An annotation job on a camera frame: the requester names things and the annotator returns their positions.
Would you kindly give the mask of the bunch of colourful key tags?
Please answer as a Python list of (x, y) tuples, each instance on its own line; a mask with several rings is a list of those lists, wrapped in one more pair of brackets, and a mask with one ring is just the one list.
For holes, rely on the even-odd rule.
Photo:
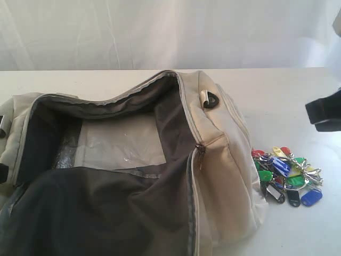
[(292, 207), (311, 207), (322, 199), (321, 169), (294, 156), (288, 147), (273, 147), (270, 153), (253, 149), (251, 156), (266, 198)]

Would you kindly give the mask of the beige fabric duffel bag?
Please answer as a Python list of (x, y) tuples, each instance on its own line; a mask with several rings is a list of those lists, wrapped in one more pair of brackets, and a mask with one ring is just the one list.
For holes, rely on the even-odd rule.
[(1, 105), (1, 255), (211, 255), (264, 222), (243, 116), (202, 71)]

